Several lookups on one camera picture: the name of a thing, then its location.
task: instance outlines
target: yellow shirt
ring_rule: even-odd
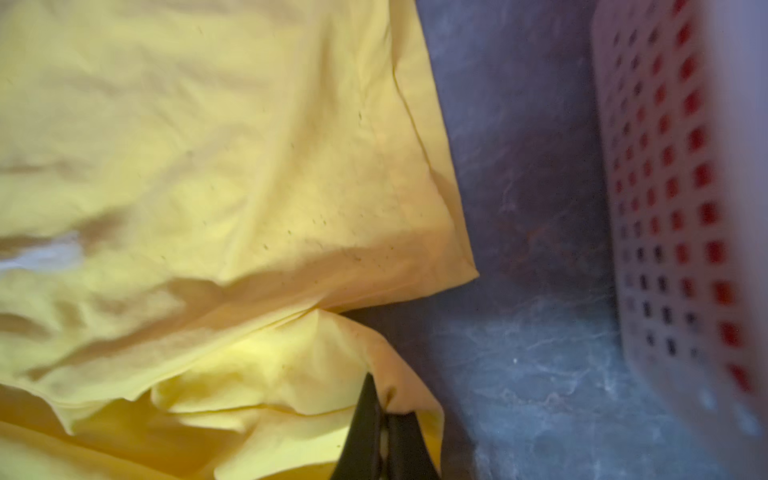
[[[0,478],[326,478],[368,371],[438,459],[333,313],[476,275],[412,0],[3,2],[0,199]]]

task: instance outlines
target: laundry basket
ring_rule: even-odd
[[[768,2],[603,0],[595,82],[627,361],[768,478]]]

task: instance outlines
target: blue-gray floor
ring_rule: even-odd
[[[418,4],[482,276],[351,316],[443,403],[444,477],[728,478],[621,356],[594,0]]]

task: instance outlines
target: gray countertop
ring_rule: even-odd
[[[627,371],[594,0],[419,0],[481,278],[350,316],[446,410],[444,478],[728,478]]]

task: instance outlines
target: yellow cloth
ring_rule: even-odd
[[[368,371],[439,460],[331,313],[476,275],[413,0],[0,2],[0,199],[0,478],[327,478]]]

